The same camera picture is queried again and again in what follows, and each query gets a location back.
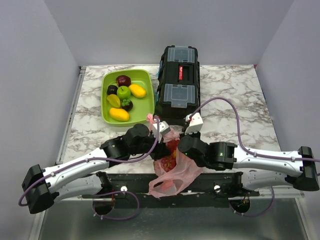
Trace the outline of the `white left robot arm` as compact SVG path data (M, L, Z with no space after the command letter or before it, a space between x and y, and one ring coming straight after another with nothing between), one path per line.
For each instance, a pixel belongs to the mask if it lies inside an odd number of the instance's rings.
M23 194L18 205L28 207L30 214L37 214L70 197L107 197L113 188L103 170L147 157L159 160L169 156L170 150L163 139L169 132L165 121L154 123L151 128L138 123L85 156L52 167L33 165L21 184Z

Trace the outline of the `pink plastic bag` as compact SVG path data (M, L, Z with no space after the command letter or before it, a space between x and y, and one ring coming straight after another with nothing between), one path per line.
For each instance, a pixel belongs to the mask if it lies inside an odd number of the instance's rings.
M149 128L156 123L156 119L151 115L147 115L147 121L150 123ZM170 132L162 137L166 144L171 140L179 140L180 135L170 127ZM176 166L165 172L161 167L161 159L153 162L154 172L157 175L155 180L149 182L148 194L155 198L175 196L185 190L194 180L203 172L196 163L179 152L176 149Z

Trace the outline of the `red fake grape bunch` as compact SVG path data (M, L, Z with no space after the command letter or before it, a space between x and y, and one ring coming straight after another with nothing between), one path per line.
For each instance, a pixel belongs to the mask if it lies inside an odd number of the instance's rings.
M160 160L160 166L165 172L171 171L177 165L177 147L179 144L179 140L171 140L166 143L170 154L168 156L163 157Z

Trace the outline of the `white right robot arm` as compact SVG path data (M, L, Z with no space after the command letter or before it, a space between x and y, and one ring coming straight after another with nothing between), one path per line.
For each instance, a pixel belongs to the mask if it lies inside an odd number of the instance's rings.
M292 186L307 192L320 189L316 160L307 146L294 151L268 151L223 141L206 143L187 134L180 140L178 150L200 168L251 169L253 172L245 180L238 178L230 183L230 191L236 196L273 186Z

